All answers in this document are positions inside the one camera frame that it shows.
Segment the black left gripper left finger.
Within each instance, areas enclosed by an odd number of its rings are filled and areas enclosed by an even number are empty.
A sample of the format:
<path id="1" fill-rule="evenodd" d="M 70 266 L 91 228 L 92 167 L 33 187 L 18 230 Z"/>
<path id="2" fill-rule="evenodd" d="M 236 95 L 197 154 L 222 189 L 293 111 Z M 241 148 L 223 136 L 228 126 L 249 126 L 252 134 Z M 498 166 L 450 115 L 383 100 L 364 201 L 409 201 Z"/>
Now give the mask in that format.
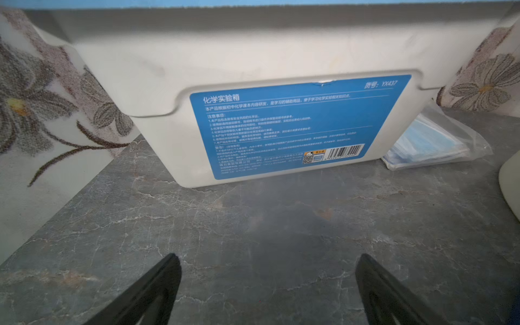
<path id="1" fill-rule="evenodd" d="M 87 324 L 168 324 L 180 287 L 182 269 L 170 253 Z"/>

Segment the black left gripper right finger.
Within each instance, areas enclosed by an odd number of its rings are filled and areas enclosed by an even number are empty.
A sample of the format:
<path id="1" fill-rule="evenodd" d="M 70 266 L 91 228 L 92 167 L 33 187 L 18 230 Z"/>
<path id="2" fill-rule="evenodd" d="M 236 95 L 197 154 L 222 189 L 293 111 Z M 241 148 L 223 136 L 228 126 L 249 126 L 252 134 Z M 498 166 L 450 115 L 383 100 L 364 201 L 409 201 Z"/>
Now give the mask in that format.
<path id="1" fill-rule="evenodd" d="M 355 275 L 370 325 L 448 323 L 369 254 L 360 256 Z"/>

